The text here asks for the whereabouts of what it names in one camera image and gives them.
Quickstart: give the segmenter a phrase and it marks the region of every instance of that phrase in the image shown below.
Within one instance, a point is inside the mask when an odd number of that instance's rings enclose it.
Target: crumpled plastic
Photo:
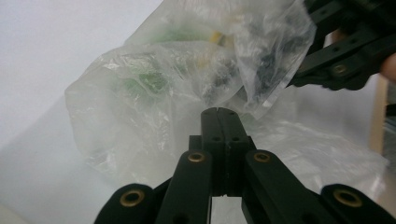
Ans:
[[[314,32],[300,0],[165,0],[65,91],[78,149],[121,185],[156,187],[200,134],[201,112],[222,106],[309,189],[337,182],[375,197],[386,161],[294,122],[293,89],[279,95]],[[240,204],[227,200],[214,201],[212,223],[244,223],[229,220]]]

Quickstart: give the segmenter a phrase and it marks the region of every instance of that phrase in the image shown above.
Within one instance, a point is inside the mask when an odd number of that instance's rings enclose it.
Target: plastic bag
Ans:
[[[263,116],[314,31],[299,0],[165,0],[124,46],[99,57],[65,91],[77,146],[121,185],[156,187],[173,174],[189,136],[200,134],[201,112],[224,106],[308,188],[334,181],[375,196],[385,160],[292,122],[292,89]],[[213,223],[243,223],[230,220],[238,201],[225,202],[214,201]]]

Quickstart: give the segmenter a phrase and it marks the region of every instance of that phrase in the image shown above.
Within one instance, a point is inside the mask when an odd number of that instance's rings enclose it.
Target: white background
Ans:
[[[93,223],[118,185],[80,157],[64,90],[159,4],[0,1],[0,204],[28,223]],[[303,88],[299,116],[367,146],[374,88],[374,79],[362,91]]]

